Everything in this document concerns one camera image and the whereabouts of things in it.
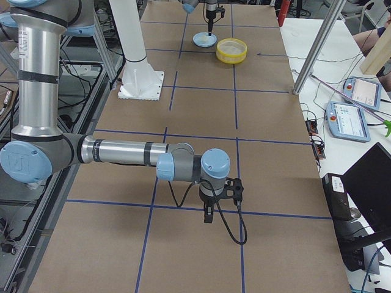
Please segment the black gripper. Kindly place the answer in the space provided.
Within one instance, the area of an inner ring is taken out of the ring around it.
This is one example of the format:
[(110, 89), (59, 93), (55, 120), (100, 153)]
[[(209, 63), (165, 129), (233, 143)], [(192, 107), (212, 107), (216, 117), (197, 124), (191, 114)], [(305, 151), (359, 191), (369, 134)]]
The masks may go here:
[(203, 201), (204, 223), (212, 223), (213, 209), (216, 204), (216, 200), (213, 196), (208, 196), (203, 193), (200, 193), (200, 199)]
[(211, 36), (213, 31), (213, 22), (216, 18), (216, 5), (206, 4), (206, 18), (208, 20), (208, 36)]

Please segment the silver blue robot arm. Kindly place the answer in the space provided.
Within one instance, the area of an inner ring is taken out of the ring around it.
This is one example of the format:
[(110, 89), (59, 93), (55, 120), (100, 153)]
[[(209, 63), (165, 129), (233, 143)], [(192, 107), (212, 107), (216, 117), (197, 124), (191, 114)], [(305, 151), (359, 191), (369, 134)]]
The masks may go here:
[(200, 2), (203, 3), (203, 17), (205, 22), (208, 25), (208, 36), (212, 36), (213, 33), (213, 25), (214, 21), (217, 17), (217, 9), (219, 8), (219, 5), (217, 3), (217, 0), (204, 0), (204, 1), (199, 1), (199, 0), (182, 0), (180, 1), (183, 10), (187, 13), (190, 14), (192, 13), (198, 4)]
[(227, 196), (230, 158), (213, 148), (202, 155), (187, 143), (166, 144), (96, 139), (62, 132), (57, 125), (60, 39), (92, 36), (92, 1), (11, 1), (18, 26), (19, 120), (1, 149), (1, 166), (13, 179), (36, 183), (75, 164), (110, 162), (156, 168), (161, 180), (199, 185), (204, 221), (213, 220)]

